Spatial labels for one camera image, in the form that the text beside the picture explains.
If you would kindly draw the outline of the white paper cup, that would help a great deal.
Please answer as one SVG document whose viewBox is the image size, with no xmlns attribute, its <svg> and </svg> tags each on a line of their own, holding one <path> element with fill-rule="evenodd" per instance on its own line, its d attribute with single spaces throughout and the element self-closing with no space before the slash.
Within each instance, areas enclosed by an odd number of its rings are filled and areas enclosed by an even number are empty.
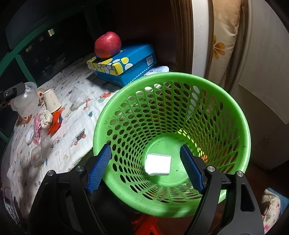
<svg viewBox="0 0 289 235">
<path fill-rule="evenodd" d="M 57 111 L 62 106 L 62 104 L 58 100 L 53 88 L 45 91 L 43 93 L 43 98 L 44 98 L 44 103 L 45 103 L 46 109 L 50 113 Z"/>
</svg>

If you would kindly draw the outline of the orange snack wrapper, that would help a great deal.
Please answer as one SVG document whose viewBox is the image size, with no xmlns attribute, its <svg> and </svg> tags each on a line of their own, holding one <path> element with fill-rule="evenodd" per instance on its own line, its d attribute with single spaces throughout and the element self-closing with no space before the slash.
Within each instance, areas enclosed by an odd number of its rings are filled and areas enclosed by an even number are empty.
<svg viewBox="0 0 289 235">
<path fill-rule="evenodd" d="M 57 111 L 55 111 L 53 115 L 53 122 L 48 130 L 48 135 L 55 133 L 61 126 L 62 123 L 62 112 L 65 110 L 64 107 L 59 108 Z"/>
</svg>

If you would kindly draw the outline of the orange water bottle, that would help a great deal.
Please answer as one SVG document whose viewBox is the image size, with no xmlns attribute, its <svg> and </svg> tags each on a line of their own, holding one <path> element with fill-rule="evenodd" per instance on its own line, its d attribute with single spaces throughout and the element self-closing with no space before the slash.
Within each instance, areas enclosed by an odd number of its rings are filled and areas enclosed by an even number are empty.
<svg viewBox="0 0 289 235">
<path fill-rule="evenodd" d="M 37 85 L 33 82 L 26 82 L 25 91 L 21 95 L 10 101 L 11 109 L 18 113 L 24 122 L 28 123 L 35 114 L 39 96 L 37 94 Z"/>
</svg>

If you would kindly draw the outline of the clear plastic food container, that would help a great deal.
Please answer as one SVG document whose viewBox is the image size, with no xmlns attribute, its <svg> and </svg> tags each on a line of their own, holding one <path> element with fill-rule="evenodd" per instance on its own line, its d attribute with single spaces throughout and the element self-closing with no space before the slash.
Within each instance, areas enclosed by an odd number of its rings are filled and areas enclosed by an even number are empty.
<svg viewBox="0 0 289 235">
<path fill-rule="evenodd" d="M 48 135 L 44 140 L 36 146 L 31 153 L 31 165 L 39 166 L 43 164 L 46 159 L 50 156 L 52 151 L 52 139 Z"/>
</svg>

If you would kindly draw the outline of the white paper ball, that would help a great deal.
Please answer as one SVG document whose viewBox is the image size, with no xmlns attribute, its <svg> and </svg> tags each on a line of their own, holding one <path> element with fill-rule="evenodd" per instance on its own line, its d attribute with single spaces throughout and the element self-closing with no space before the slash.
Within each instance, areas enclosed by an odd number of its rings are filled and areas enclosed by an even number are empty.
<svg viewBox="0 0 289 235">
<path fill-rule="evenodd" d="M 40 124 L 43 129 L 51 127 L 53 122 L 53 115 L 48 111 L 44 110 L 40 116 Z"/>
</svg>

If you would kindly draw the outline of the small round plush toy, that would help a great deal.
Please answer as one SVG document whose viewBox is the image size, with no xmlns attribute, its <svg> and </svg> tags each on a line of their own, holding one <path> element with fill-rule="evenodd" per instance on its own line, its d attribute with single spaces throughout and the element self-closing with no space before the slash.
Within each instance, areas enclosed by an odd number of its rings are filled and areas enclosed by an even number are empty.
<svg viewBox="0 0 289 235">
<path fill-rule="evenodd" d="M 39 98 L 39 104 L 42 104 L 44 102 L 44 97 L 43 94 L 46 90 L 44 88 L 38 88 L 37 89 L 37 94 L 38 94 L 38 98 Z"/>
</svg>

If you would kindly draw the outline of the pink snack wrapper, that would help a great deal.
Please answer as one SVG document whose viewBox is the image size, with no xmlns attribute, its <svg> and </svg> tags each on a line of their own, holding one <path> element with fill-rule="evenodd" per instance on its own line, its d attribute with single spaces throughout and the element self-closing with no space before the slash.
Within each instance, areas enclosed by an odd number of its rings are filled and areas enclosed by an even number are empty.
<svg viewBox="0 0 289 235">
<path fill-rule="evenodd" d="M 42 114 L 37 114 L 34 117 L 34 121 L 33 121 L 33 142 L 36 145 L 40 144 L 41 141 L 41 137 L 40 137 L 40 131 L 42 130 L 42 126 L 41 126 L 41 117 Z"/>
</svg>

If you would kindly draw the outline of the floral beige pillow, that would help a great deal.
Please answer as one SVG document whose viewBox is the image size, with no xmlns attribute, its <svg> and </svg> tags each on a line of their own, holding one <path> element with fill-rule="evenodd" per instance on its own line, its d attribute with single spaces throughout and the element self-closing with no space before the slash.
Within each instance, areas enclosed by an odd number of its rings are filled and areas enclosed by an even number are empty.
<svg viewBox="0 0 289 235">
<path fill-rule="evenodd" d="M 208 79 L 224 87 L 241 18 L 241 0 L 213 1 L 213 55 Z"/>
</svg>

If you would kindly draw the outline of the clear plastic cup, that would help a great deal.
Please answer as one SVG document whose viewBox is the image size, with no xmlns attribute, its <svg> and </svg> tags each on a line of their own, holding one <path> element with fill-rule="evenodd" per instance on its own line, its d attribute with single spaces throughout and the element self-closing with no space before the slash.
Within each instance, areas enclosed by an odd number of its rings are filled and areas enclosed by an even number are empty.
<svg viewBox="0 0 289 235">
<path fill-rule="evenodd" d="M 72 109 L 78 109 L 86 102 L 87 99 L 88 96 L 83 91 L 79 90 L 77 87 L 73 87 L 69 98 L 69 101 L 72 104 Z"/>
</svg>

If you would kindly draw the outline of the green plastic mesh wastebasket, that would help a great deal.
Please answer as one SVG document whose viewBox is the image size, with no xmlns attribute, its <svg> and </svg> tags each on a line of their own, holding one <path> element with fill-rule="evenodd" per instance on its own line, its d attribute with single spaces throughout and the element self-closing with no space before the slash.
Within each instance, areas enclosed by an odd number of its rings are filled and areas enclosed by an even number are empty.
<svg viewBox="0 0 289 235">
<path fill-rule="evenodd" d="M 245 171 L 251 135 L 238 103 L 204 78 L 178 72 L 142 77 L 119 90 L 96 123 L 93 151 L 111 147 L 103 176 L 111 192 L 131 208 L 157 217 L 193 215 L 201 195 L 180 159 L 184 144 L 224 173 Z M 167 176 L 145 172 L 147 154 L 171 156 Z"/>
</svg>

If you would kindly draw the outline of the floral fabric bag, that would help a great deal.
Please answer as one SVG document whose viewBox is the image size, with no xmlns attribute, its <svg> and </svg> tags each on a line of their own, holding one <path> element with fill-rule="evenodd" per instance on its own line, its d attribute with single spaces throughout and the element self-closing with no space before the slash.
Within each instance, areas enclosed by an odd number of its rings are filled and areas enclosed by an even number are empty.
<svg viewBox="0 0 289 235">
<path fill-rule="evenodd" d="M 261 217 L 264 234 L 267 234 L 273 226 L 277 225 L 288 209 L 288 198 L 272 188 L 265 189 L 261 199 Z"/>
</svg>

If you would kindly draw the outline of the white tissue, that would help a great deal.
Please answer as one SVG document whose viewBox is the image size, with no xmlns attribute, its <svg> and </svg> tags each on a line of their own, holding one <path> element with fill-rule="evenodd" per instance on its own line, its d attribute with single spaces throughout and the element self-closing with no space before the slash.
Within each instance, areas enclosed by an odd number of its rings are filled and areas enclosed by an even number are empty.
<svg viewBox="0 0 289 235">
<path fill-rule="evenodd" d="M 145 172 L 149 176 L 167 176 L 171 171 L 171 156 L 161 154 L 147 154 L 145 158 Z"/>
</svg>

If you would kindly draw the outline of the blue yellow tissue box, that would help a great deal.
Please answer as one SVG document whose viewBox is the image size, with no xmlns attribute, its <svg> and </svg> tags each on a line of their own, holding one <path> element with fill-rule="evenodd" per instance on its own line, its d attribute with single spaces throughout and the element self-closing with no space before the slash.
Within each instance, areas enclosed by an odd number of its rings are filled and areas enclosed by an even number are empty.
<svg viewBox="0 0 289 235">
<path fill-rule="evenodd" d="M 154 49 L 149 44 L 124 47 L 109 59 L 94 56 L 87 61 L 88 69 L 97 77 L 122 87 L 144 76 L 155 64 Z"/>
</svg>

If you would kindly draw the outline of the red apple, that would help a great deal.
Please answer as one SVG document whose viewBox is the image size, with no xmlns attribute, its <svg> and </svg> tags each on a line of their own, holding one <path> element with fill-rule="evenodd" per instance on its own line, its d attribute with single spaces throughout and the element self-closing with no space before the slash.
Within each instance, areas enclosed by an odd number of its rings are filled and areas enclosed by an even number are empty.
<svg viewBox="0 0 289 235">
<path fill-rule="evenodd" d="M 100 59 L 108 59 L 116 55 L 122 47 L 120 37 L 115 32 L 107 32 L 94 43 L 94 52 Z"/>
</svg>

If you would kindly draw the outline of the white plastic cup lid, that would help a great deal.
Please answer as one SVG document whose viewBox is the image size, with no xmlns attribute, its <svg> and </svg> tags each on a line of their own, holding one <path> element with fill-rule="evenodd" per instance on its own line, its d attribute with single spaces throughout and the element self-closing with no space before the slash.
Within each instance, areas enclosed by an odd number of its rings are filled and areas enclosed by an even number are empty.
<svg viewBox="0 0 289 235">
<path fill-rule="evenodd" d="M 29 129 L 28 133 L 26 134 L 26 144 L 30 145 L 33 142 L 34 130 Z"/>
</svg>

